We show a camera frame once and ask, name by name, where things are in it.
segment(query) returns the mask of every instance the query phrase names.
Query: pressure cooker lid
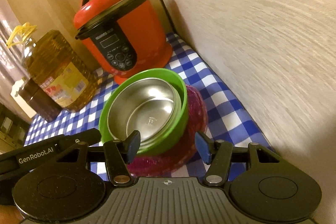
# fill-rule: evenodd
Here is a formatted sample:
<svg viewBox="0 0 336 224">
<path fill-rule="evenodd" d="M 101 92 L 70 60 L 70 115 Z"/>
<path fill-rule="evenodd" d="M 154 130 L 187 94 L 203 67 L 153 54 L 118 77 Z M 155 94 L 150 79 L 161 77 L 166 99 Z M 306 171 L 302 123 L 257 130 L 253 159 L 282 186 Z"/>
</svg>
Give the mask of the pressure cooker lid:
<svg viewBox="0 0 336 224">
<path fill-rule="evenodd" d="M 122 18 L 124 15 L 128 14 L 135 8 L 139 7 L 146 0 L 121 0 L 108 9 L 104 10 L 91 20 L 89 20 L 85 25 L 83 25 L 78 34 L 76 35 L 76 39 L 84 40 L 89 38 L 91 35 L 96 33 L 96 27 L 99 27 L 100 24 L 106 22 L 107 20 L 115 20 Z"/>
</svg>

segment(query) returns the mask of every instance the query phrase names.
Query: blue and white checkered tablecloth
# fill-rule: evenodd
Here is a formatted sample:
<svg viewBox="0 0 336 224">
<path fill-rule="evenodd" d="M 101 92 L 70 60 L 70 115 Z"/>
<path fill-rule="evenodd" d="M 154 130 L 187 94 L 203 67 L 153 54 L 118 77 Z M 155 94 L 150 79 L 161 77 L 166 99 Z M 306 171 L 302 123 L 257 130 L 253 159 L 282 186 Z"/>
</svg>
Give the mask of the blue and white checkered tablecloth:
<svg viewBox="0 0 336 224">
<path fill-rule="evenodd" d="M 250 142 L 258 142 L 270 147 L 250 114 L 199 55 L 176 34 L 168 34 L 167 41 L 173 47 L 173 55 L 166 68 L 178 73 L 186 84 L 196 87 L 204 99 L 209 116 L 206 135 L 215 140 L 230 141 L 241 147 L 247 147 Z M 63 110 L 57 119 L 50 123 L 47 123 L 37 114 L 28 131 L 25 145 L 59 134 L 73 135 L 89 128 L 98 128 L 104 102 L 107 101 L 118 85 L 114 83 L 112 75 L 102 70 L 98 70 L 97 73 L 102 78 L 102 83 L 92 101 L 76 113 Z M 196 153 L 186 165 L 171 174 L 167 174 L 167 176 L 200 178 L 204 176 L 207 169 L 208 166 L 202 162 L 199 154 Z M 103 162 L 94 163 L 91 170 L 107 180 Z M 232 180 L 244 170 L 244 164 L 232 164 L 229 180 Z"/>
</svg>

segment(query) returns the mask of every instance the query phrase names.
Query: cooking oil bottle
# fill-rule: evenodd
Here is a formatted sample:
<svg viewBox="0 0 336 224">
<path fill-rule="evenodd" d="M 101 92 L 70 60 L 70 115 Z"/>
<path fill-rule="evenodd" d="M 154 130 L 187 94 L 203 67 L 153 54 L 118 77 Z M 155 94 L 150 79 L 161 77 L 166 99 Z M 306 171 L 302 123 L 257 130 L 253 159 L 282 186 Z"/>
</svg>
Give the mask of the cooking oil bottle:
<svg viewBox="0 0 336 224">
<path fill-rule="evenodd" d="M 17 26 L 7 41 L 7 46 L 16 44 L 13 39 L 21 36 L 23 43 L 22 65 L 31 78 L 58 105 L 79 111 L 95 95 L 97 78 L 86 67 L 58 30 L 47 32 L 35 41 L 31 34 L 36 26 L 25 23 Z"/>
</svg>

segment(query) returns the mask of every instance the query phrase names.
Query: green bowl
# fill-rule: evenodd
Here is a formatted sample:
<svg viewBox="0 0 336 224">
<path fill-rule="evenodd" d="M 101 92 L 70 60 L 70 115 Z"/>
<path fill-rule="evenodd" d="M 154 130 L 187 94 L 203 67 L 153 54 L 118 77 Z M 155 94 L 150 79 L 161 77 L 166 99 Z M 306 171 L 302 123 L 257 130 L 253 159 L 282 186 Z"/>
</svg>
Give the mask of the green bowl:
<svg viewBox="0 0 336 224">
<path fill-rule="evenodd" d="M 160 135 L 159 138 L 156 139 L 156 141 L 148 147 L 145 147 L 138 151 L 138 155 L 148 155 L 148 156 L 154 156 L 161 154 L 170 148 L 172 148 L 181 138 L 181 136 L 184 133 L 184 130 L 186 128 L 187 122 L 188 122 L 188 95 L 187 95 L 187 89 L 185 86 L 184 81 L 182 78 L 175 72 L 168 70 L 168 69 L 149 69 L 142 72 L 139 72 L 138 74 L 130 77 L 125 82 L 123 82 L 120 86 L 118 86 L 114 92 L 111 94 L 110 98 L 105 103 L 103 110 L 100 115 L 99 119 L 99 131 L 101 134 L 101 141 L 103 143 L 113 140 L 114 138 L 109 132 L 108 129 L 108 114 L 110 107 L 114 101 L 114 99 L 117 97 L 117 95 L 124 90 L 127 86 L 130 84 L 144 78 L 159 78 L 162 80 L 167 81 L 169 84 L 171 84 L 179 93 L 181 98 L 181 112 L 179 116 L 176 118 L 174 123 L 170 128 L 167 129 L 167 131 Z"/>
</svg>

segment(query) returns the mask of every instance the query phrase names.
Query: crosshair marking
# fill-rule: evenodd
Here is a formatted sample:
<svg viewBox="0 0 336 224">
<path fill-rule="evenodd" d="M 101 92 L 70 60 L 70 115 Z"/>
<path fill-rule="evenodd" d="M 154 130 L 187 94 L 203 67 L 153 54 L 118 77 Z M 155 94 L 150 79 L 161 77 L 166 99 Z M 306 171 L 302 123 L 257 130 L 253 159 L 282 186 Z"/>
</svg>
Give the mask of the crosshair marking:
<svg viewBox="0 0 336 224">
<path fill-rule="evenodd" d="M 170 185 L 170 184 L 172 184 L 174 182 L 172 182 L 171 180 L 167 179 L 163 183 L 166 184 L 166 185 Z"/>
</svg>

